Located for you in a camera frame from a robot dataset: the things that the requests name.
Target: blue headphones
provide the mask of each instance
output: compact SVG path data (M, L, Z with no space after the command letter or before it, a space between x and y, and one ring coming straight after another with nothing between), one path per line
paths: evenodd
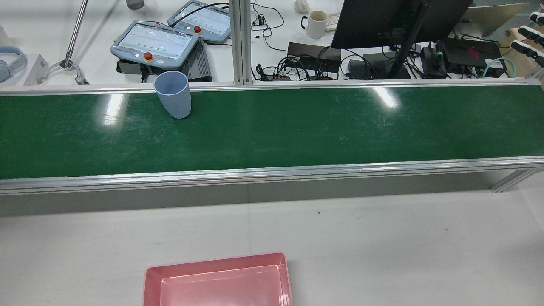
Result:
M13 53L18 55L18 57L9 65L0 59L0 83L4 82L11 74L14 73L15 70L24 67L24 65L27 63L27 58L19 48L0 47L0 54L2 53Z

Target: pink plastic tray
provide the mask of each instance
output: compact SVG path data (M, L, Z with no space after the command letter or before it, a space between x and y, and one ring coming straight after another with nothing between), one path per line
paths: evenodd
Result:
M284 253L150 267L143 306L292 306Z

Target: computer monitor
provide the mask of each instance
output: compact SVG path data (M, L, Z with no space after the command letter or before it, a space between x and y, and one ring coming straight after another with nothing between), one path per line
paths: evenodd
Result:
M411 46L446 38L471 3L472 0L344 0L331 47L401 45L395 59L380 54L370 64L377 78L410 78L404 61Z

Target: blue plastic cup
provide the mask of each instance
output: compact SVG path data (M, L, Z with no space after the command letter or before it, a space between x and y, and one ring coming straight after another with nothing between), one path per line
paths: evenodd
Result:
M191 112L191 92L187 76L179 71L160 74L153 84L160 102L176 119L183 119Z

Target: keyboard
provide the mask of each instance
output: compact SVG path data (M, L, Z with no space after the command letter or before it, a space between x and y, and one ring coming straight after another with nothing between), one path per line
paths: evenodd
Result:
M340 17L340 13L328 14L327 20L325 21L325 31L336 30L336 25L338 24L339 17Z

